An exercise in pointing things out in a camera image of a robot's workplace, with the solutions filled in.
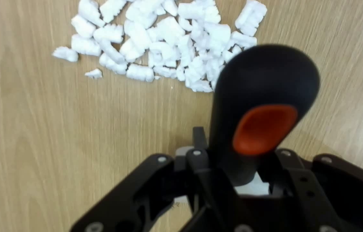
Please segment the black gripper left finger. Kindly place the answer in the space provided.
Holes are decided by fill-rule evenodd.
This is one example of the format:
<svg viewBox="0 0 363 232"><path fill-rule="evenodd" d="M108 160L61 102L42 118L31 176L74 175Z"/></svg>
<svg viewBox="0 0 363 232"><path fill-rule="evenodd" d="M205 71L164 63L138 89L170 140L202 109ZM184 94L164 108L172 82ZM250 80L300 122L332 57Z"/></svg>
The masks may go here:
<svg viewBox="0 0 363 232"><path fill-rule="evenodd" d="M84 213L70 232L148 232L182 196L193 215L183 232L232 232L233 220L222 200L232 185L210 165L202 127L192 131L184 156L153 153Z"/></svg>

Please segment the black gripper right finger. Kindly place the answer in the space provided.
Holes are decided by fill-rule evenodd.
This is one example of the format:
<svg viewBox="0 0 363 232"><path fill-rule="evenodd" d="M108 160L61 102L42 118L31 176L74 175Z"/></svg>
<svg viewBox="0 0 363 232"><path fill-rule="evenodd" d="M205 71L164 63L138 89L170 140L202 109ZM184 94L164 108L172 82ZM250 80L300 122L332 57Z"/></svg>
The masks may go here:
<svg viewBox="0 0 363 232"><path fill-rule="evenodd" d="M291 149L258 160L269 193L250 200L255 232L363 232L363 169L331 153Z"/></svg>

